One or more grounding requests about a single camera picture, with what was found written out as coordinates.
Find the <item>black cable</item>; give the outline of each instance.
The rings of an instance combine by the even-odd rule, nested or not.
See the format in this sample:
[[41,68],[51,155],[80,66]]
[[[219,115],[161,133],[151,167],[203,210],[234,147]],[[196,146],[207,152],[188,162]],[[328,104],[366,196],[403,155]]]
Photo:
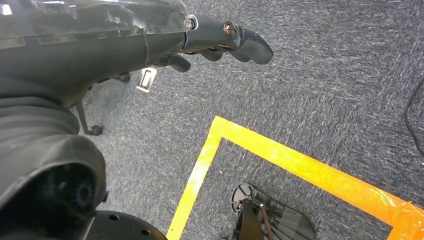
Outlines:
[[405,120],[406,127],[408,128],[408,131],[411,134],[413,141],[415,142],[416,149],[418,149],[418,152],[424,157],[424,151],[421,149],[420,142],[417,136],[415,135],[414,131],[412,130],[410,123],[408,121],[408,112],[411,107],[412,100],[414,99],[415,94],[418,92],[418,89],[421,87],[421,85],[423,85],[423,83],[424,83],[424,77],[421,79],[421,81],[413,90],[412,95],[409,97],[408,103],[406,104],[406,107],[405,107],[405,112],[403,113],[403,119]]

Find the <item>small white tag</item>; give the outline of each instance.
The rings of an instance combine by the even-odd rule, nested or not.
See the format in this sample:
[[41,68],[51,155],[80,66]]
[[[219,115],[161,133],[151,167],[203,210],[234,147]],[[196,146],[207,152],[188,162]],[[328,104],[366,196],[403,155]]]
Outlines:
[[157,72],[158,71],[152,67],[143,68],[141,70],[140,83],[137,85],[137,88],[146,93],[150,92]]

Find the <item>yellow tape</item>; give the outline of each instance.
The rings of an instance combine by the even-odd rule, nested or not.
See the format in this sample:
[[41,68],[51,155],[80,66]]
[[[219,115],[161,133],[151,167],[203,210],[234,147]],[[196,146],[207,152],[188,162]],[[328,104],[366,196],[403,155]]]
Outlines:
[[424,240],[424,211],[388,192],[216,116],[166,237],[179,240],[200,187],[225,138],[393,226],[388,240]]

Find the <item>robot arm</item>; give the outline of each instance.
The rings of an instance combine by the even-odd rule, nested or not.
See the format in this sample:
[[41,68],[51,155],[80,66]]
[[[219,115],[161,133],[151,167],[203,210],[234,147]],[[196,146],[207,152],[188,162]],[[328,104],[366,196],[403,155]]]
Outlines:
[[0,0],[0,239],[83,240],[101,219],[105,161],[67,110],[92,84],[223,53],[273,57],[257,33],[187,15],[179,0]]

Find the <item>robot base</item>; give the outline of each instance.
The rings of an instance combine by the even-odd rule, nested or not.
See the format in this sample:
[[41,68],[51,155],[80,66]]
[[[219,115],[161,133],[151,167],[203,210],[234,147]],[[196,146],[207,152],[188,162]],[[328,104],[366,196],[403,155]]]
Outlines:
[[122,212],[97,211],[86,240],[166,240],[149,223]]

